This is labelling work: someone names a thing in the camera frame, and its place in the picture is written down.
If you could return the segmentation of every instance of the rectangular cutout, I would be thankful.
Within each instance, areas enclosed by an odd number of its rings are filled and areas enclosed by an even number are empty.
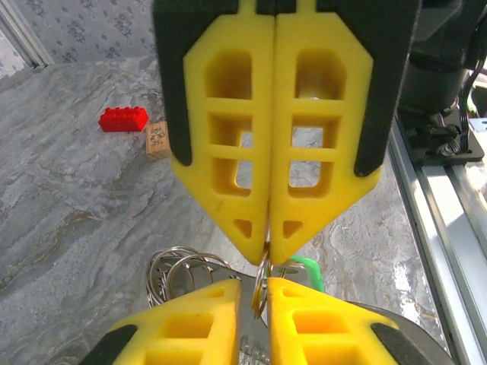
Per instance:
[[[294,116],[292,147],[336,148],[340,117]]]
[[[253,164],[251,161],[238,161],[237,186],[252,189],[252,169]]]
[[[207,97],[252,99],[252,57],[248,51],[224,49],[206,66]]]
[[[200,365],[203,358],[201,351],[149,351],[145,355],[144,365]]]
[[[243,139],[248,140],[248,135],[252,135],[251,116],[210,113],[208,126],[211,144],[246,147],[242,145]]]
[[[339,313],[324,309],[297,309],[292,314],[296,332],[301,335],[312,333],[349,332]]]
[[[329,191],[332,173],[331,162],[292,161],[288,193],[293,198],[322,198]]]
[[[291,161],[289,164],[289,186],[310,188],[320,181],[319,161]]]
[[[305,344],[304,357],[307,365],[367,365],[356,344]]]
[[[337,54],[327,49],[306,49],[298,56],[294,97],[341,100],[346,70]]]
[[[212,187],[218,194],[249,196],[250,189],[242,188],[237,184],[238,160],[226,158],[212,159]],[[246,176],[247,169],[241,173],[240,183],[247,184],[252,178]]]
[[[175,314],[165,320],[162,338],[207,338],[213,326],[211,313]]]

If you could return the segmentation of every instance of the wallpaper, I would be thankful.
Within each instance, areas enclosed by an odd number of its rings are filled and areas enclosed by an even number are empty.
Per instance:
[[[0,79],[13,75],[25,66],[24,60],[0,30]]]
[[[152,0],[15,0],[56,62],[155,52]]]

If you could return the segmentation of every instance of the metal frame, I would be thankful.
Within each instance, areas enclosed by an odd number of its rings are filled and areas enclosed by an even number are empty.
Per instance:
[[[389,149],[450,352],[462,365],[487,364],[487,260],[472,226],[444,168],[413,167],[396,121]]]
[[[476,192],[468,183],[465,167],[455,166],[447,170],[466,216],[477,236],[484,255],[487,257],[487,214],[482,194]]]
[[[30,67],[55,63],[11,0],[0,0],[0,30]]]

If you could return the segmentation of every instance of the marble countertop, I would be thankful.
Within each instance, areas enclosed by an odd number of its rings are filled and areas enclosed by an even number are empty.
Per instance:
[[[100,130],[116,106],[164,118],[154,58],[24,70],[0,84],[0,363],[76,364],[147,307],[158,249],[192,246],[255,272],[169,161],[149,162],[143,133]],[[444,345],[388,158],[377,188],[300,253],[320,263],[327,293],[402,314]]]

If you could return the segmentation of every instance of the green key tag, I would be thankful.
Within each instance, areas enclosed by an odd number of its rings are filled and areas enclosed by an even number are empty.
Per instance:
[[[322,293],[325,292],[325,287],[323,284],[323,278],[321,277],[320,266],[318,263],[308,257],[303,256],[292,256],[291,260],[302,264],[306,268],[307,276],[310,279],[311,287],[314,290],[318,290]]]

